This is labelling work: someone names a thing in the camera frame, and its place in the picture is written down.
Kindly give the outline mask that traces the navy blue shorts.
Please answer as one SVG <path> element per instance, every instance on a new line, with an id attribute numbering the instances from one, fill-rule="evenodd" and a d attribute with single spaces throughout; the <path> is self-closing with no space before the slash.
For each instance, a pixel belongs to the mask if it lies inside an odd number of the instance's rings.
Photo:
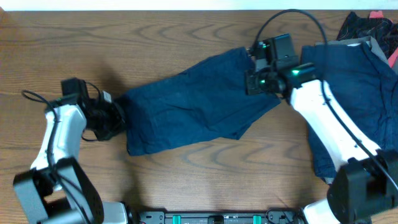
<path id="1" fill-rule="evenodd" d="M 129 155 L 216 138 L 240 139 L 253 122 L 280 103 L 275 95 L 247 95 L 244 73 L 252 68 L 254 62 L 240 47 L 125 92 L 117 102 L 126 114 Z"/>

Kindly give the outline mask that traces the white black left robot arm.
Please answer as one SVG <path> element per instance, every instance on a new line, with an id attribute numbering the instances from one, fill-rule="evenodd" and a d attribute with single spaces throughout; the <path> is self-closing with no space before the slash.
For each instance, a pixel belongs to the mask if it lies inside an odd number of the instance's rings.
<path id="1" fill-rule="evenodd" d="M 46 105 L 47 120 L 36 159 L 13 180 L 29 223 L 132 223 L 124 203 L 102 201 L 78 162 L 86 130 L 107 141 L 124 129 L 120 107 L 107 93 L 96 100 L 72 93 L 54 101 L 31 91 L 22 94 Z"/>

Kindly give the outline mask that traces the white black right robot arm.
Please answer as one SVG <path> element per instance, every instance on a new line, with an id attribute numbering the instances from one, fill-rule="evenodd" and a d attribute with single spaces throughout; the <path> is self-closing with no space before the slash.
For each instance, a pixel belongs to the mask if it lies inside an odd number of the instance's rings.
<path id="1" fill-rule="evenodd" d="M 336 176 L 326 198 L 302 209 L 304 223 L 356 223 L 397 208 L 397 152 L 383 151 L 351 120 L 312 63 L 278 69 L 260 60 L 245 72 L 249 95 L 279 94 L 307 121 Z"/>

